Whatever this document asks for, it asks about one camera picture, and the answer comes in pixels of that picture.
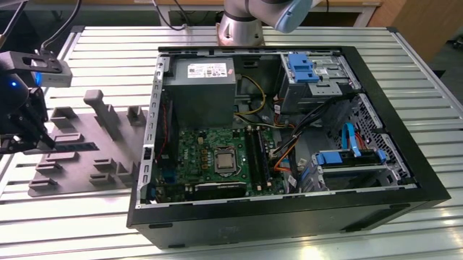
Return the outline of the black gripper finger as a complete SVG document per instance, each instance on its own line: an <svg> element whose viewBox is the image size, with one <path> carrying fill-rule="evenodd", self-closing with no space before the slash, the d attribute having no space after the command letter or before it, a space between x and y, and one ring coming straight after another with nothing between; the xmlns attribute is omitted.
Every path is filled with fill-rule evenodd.
<svg viewBox="0 0 463 260"><path fill-rule="evenodd" d="M44 92L40 87L29 88L29 98L21 107L24 115L24 129L16 135L20 139L36 140L37 149L52 150L56 146L55 141L48 135L44 123L48 121L47 106L44 100Z"/></svg>
<svg viewBox="0 0 463 260"><path fill-rule="evenodd" d="M1 135L1 155L15 154L37 147L36 140L20 139L16 135Z"/></svg>

